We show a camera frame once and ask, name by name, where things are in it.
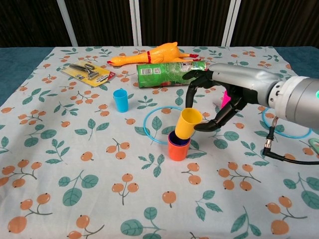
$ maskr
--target plastic cup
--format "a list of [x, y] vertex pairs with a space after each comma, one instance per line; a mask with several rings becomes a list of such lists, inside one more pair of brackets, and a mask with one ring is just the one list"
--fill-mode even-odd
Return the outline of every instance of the plastic cup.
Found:
[[201, 113], [194, 108], [185, 108], [178, 119], [175, 133], [180, 139], [189, 139], [195, 129], [194, 126], [201, 123]]
[[114, 91], [113, 98], [118, 112], [124, 113], [129, 110], [128, 93], [126, 90], [118, 89]]
[[225, 104], [227, 104], [231, 98], [227, 95], [227, 91], [224, 92], [223, 102], [221, 103], [221, 107], [223, 108]]
[[168, 155], [174, 161], [182, 161], [186, 158], [190, 138], [189, 139], [180, 139], [176, 136], [175, 131], [172, 131], [168, 135]]

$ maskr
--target blue cup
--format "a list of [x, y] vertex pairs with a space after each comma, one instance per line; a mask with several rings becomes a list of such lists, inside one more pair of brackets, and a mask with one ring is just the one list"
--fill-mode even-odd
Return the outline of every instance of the blue cup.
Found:
[[118, 112], [124, 113], [129, 110], [128, 93], [126, 90], [118, 89], [113, 92], [113, 98], [115, 100], [116, 108]]

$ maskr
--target yellow cup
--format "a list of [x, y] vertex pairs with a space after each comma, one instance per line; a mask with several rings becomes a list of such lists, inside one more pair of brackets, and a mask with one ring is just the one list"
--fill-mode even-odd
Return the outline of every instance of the yellow cup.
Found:
[[194, 126], [201, 123], [202, 116], [201, 113], [194, 108], [185, 108], [179, 116], [175, 134], [180, 139], [189, 139], [195, 129]]

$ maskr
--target orange cup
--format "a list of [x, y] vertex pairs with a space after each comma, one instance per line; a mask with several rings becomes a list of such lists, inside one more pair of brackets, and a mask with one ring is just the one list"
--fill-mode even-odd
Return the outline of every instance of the orange cup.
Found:
[[175, 130], [168, 135], [168, 155], [174, 161], [182, 161], [186, 158], [190, 145], [189, 139], [180, 139], [176, 136]]

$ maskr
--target yellow packaging card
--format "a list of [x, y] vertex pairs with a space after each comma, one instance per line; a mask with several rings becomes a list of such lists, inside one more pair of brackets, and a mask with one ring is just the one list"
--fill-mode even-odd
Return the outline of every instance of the yellow packaging card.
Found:
[[98, 76], [89, 79], [88, 78], [88, 72], [84, 72], [84, 71], [80, 71], [77, 69], [73, 69], [70, 66], [66, 66], [65, 68], [63, 68], [61, 71], [80, 80], [83, 81], [84, 83], [90, 85], [90, 86], [99, 86], [105, 82], [107, 82], [108, 80], [112, 79], [115, 76], [114, 72], [111, 72], [109, 70], [103, 69], [97, 65], [91, 64], [91, 63], [87, 63], [86, 61], [78, 61], [76, 63], [74, 63], [75, 65], [79, 65], [79, 66], [83, 66], [83, 67], [87, 67], [88, 69], [90, 69], [93, 72], [97, 72]]

